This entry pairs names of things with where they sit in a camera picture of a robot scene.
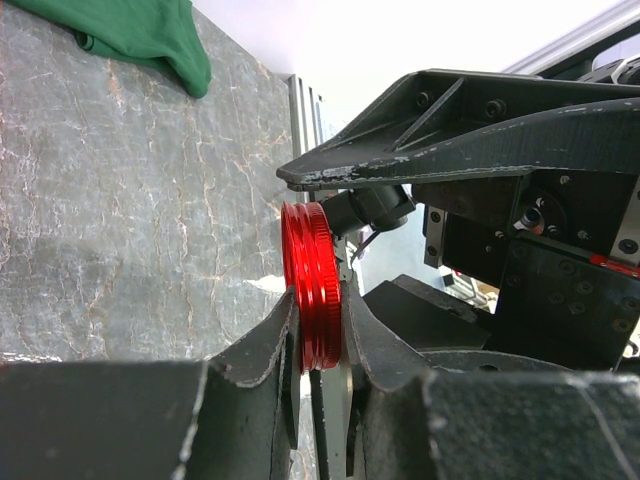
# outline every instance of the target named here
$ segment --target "green cloth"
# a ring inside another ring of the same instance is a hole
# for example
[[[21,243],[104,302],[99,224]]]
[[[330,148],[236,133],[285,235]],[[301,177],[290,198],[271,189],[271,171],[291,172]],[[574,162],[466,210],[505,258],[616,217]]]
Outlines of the green cloth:
[[[78,45],[96,55],[176,74],[201,98],[211,64],[193,23],[190,0],[9,0],[66,25]]]

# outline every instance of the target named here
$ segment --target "red disc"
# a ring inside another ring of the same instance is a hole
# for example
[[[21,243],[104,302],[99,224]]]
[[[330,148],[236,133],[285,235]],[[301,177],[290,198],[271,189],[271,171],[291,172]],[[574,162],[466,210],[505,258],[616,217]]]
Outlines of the red disc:
[[[281,218],[284,278],[296,288],[303,369],[335,367],[342,345],[340,281],[327,217],[311,202],[284,203]]]

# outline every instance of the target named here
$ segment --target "white backdrop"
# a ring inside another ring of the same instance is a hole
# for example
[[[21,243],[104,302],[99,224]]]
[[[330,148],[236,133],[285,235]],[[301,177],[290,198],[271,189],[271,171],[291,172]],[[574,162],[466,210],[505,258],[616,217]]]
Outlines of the white backdrop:
[[[615,0],[192,0],[277,74],[350,120],[404,73],[500,71]]]

